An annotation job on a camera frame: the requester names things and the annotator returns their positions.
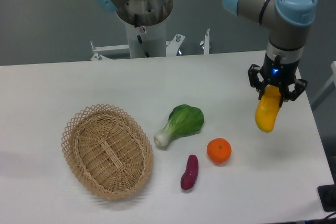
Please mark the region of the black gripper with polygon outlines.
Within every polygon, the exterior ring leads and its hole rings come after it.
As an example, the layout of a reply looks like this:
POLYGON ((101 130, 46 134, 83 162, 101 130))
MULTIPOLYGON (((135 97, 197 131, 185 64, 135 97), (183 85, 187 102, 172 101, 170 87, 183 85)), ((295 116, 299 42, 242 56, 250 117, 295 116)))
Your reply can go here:
POLYGON ((308 85, 307 80, 295 79, 299 61, 281 63, 265 53, 262 67, 252 64, 248 69, 249 83, 259 93, 258 99, 262 99, 268 85, 273 85, 278 86, 281 95, 279 107, 282 107, 284 102, 295 101, 308 85), (291 84, 294 84, 292 91, 289 90, 291 84))

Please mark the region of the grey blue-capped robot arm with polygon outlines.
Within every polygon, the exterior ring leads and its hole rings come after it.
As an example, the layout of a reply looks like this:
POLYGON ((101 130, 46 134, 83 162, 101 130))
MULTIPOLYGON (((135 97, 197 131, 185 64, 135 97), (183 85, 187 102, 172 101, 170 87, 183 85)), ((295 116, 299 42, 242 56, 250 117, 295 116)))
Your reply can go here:
MULTIPOLYGON (((125 24, 130 56, 149 58, 176 55, 166 44, 165 23, 173 0, 94 0, 107 13, 116 13, 125 24)), ((251 65, 250 85, 264 99, 267 87, 277 87, 277 105, 294 101, 306 89, 296 71, 316 16, 318 0, 222 0, 223 7, 269 29, 262 66, 251 65)))

